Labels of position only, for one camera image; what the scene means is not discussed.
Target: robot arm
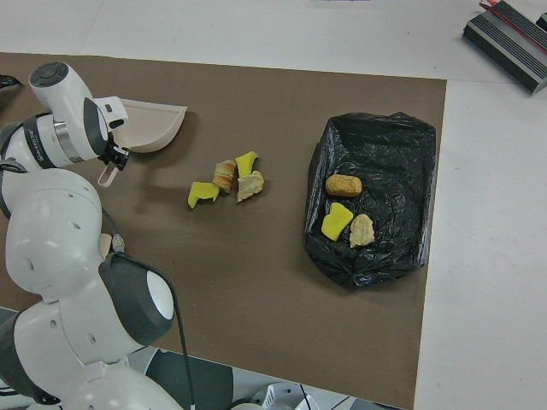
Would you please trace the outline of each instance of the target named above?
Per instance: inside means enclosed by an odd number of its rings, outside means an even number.
[[[97,157],[123,167],[128,153],[112,135],[126,122],[123,105],[117,97],[93,99],[64,63],[40,67],[30,81],[51,113],[3,133],[2,159],[26,172],[3,167],[1,202],[9,218],[8,274],[43,300],[0,326],[0,378],[64,410],[178,410],[126,364],[171,326],[169,286],[123,254],[103,259],[99,196],[79,175],[58,169]]]

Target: brown mat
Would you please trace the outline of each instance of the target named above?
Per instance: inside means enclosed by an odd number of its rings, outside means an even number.
[[[330,282],[303,249],[306,181],[329,117],[403,111],[440,132],[445,81],[14,54],[0,54],[0,71],[26,81],[55,60],[71,64],[95,97],[189,107],[166,149],[134,155],[99,195],[128,252],[176,284],[191,354],[413,406],[426,268],[357,292]],[[29,87],[0,92],[0,110],[0,124],[43,111]],[[261,156],[256,169],[265,191],[239,205],[232,193],[190,212],[191,182],[210,181],[216,162],[250,150]],[[72,170],[95,182],[102,164]],[[0,305],[22,309],[35,301],[2,266]],[[157,344],[179,350],[175,331]]]

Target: black plastic bag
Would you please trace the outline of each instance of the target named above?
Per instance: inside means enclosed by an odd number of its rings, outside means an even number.
[[[0,89],[4,87],[11,87],[12,85],[20,84],[19,80],[11,75],[0,74]]]
[[[346,114],[331,118],[309,164],[304,246],[334,282],[359,288],[398,279],[428,257],[430,207],[436,175],[436,133],[403,113]],[[325,181],[335,173],[362,182],[354,198],[329,196]],[[354,217],[373,221],[374,242],[350,248],[350,226],[337,242],[321,225],[333,202]]]

